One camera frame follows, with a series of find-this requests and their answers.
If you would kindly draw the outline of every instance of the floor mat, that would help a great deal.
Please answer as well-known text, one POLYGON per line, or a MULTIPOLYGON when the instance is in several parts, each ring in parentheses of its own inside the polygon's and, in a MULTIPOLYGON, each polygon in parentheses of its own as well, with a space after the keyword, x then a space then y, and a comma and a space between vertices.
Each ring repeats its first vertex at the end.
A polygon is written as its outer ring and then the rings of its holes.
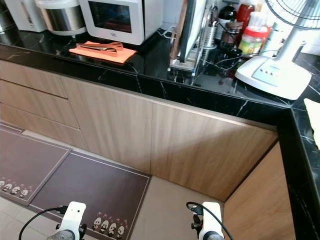
MULTIPOLYGON (((72 151, 29 208, 39 212, 71 201, 85 203, 82 223, 87 224, 88 235, 100 240, 128 240, 150 178, 146 173, 72 151)), ((46 216, 62 220, 55 212, 46 216)))
POLYGON ((0 196, 27 206, 70 151, 0 128, 0 196))
POLYGON ((11 133, 18 133, 18 134, 20 134, 24 131, 24 129, 22 129, 18 126, 14 126, 14 125, 11 125, 11 124, 8 124, 5 122, 1 122, 1 121, 0 121, 0 129, 6 130, 11 133))

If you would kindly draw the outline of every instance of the electric fan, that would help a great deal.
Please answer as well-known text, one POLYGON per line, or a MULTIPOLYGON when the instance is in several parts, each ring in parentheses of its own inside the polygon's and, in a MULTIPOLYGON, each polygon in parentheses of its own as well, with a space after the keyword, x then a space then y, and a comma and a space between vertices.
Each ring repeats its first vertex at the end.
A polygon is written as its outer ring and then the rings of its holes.
POLYGON ((311 74, 292 62, 306 30, 320 28, 320 0, 266 0, 270 10, 293 29, 276 57, 254 56, 235 73, 241 81, 267 93, 296 100, 311 74))

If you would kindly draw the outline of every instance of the white fan base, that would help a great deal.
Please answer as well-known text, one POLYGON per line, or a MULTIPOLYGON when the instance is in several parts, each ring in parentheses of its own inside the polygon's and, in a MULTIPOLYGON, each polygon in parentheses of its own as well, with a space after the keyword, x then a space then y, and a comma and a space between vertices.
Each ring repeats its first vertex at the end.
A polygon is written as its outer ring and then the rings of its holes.
POLYGON ((311 80, 311 74, 292 61, 254 56, 241 65, 235 77, 264 92, 296 100, 311 80))

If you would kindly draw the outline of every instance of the beige tile floor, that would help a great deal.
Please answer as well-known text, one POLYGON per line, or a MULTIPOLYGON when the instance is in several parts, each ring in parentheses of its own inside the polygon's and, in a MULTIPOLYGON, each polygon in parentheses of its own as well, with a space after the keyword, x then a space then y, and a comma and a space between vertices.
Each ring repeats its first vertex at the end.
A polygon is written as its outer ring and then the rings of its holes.
MULTIPOLYGON (((28 130, 23 134, 107 160, 28 130)), ((130 240, 196 240, 196 232, 190 227, 193 215, 186 208, 188 201, 217 202, 209 196, 153 176, 130 240)), ((18 240, 21 228, 32 216, 34 212, 0 197, 0 240, 18 240)), ((56 224, 57 222, 40 216, 25 229, 22 240, 46 240, 47 236, 55 232, 56 224)), ((85 239, 94 240, 95 238, 86 236, 85 239)))

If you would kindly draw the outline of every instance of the spice jar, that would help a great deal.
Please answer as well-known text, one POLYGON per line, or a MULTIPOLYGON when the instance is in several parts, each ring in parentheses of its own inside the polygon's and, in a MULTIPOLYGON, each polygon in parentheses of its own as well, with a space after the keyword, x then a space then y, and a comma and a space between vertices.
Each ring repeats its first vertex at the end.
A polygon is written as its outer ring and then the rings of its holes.
POLYGON ((242 25, 242 21, 231 21, 225 24, 225 31, 220 43, 221 48, 233 48, 235 46, 242 25))
POLYGON ((242 50, 244 55, 256 54, 259 52, 267 36, 268 29, 266 27, 262 27, 261 30, 254 30, 247 26, 244 30, 238 48, 242 50))

